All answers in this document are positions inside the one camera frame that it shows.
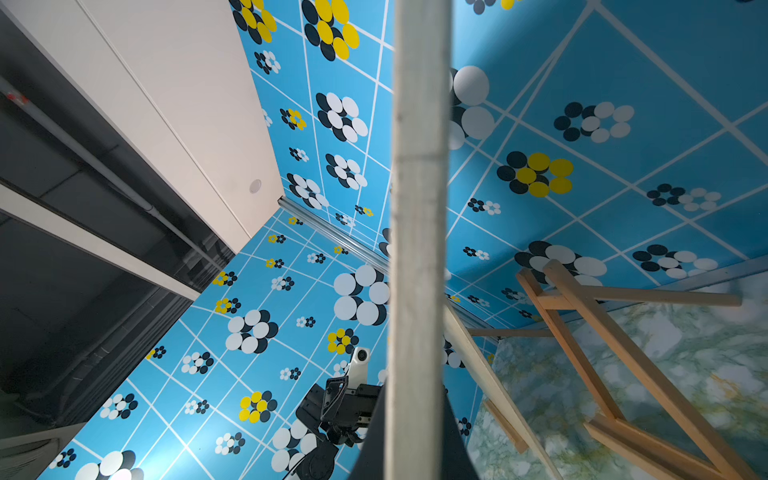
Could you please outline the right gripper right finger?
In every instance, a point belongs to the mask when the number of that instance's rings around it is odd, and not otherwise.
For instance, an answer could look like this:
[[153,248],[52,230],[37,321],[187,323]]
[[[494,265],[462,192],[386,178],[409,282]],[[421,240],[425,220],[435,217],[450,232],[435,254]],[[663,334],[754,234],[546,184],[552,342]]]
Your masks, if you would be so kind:
[[443,395],[442,419],[442,479],[478,480],[477,472],[462,441],[447,391],[444,391]]

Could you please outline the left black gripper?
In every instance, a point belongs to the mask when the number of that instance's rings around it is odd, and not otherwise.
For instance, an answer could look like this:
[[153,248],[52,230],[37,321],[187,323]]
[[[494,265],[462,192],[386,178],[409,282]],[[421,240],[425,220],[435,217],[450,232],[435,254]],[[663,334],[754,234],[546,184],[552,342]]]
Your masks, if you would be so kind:
[[347,377],[314,384],[296,410],[296,418],[322,441],[334,445],[362,444],[367,436],[382,386],[352,387]]

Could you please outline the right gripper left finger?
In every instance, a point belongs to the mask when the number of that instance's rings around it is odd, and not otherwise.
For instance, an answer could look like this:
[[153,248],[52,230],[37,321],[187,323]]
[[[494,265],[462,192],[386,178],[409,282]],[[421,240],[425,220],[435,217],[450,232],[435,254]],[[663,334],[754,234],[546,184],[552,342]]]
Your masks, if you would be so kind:
[[376,403],[371,422],[368,426],[362,450],[348,480],[383,480],[385,454],[386,401]]

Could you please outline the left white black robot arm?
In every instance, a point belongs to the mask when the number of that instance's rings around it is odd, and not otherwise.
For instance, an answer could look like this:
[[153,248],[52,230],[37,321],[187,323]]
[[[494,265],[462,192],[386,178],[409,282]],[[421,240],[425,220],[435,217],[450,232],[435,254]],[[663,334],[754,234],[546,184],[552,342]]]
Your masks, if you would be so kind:
[[331,378],[325,386],[313,385],[296,410],[314,444],[288,468],[287,479],[329,479],[340,447],[364,443],[381,386],[356,387],[347,376]]

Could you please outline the wooden easel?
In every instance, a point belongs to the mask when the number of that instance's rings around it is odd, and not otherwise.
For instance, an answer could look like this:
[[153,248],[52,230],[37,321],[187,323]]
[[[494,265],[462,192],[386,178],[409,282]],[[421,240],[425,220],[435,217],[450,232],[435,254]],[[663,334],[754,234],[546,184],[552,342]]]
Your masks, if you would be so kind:
[[[717,284],[737,308],[638,304],[613,319],[760,477],[767,474],[767,277]],[[688,452],[696,446],[584,321],[570,330],[633,425]],[[597,405],[552,338],[509,338],[492,367],[566,479],[641,479],[642,469],[595,441]]]
[[496,422],[499,424],[501,430],[508,437],[508,439],[513,444],[513,446],[517,450],[517,452],[520,453],[520,454],[525,453],[529,449],[528,444],[517,433],[517,431],[514,429],[512,424],[502,414],[502,412],[499,410],[499,408],[490,400],[485,400],[483,402],[483,405],[490,412],[490,414],[494,417]]

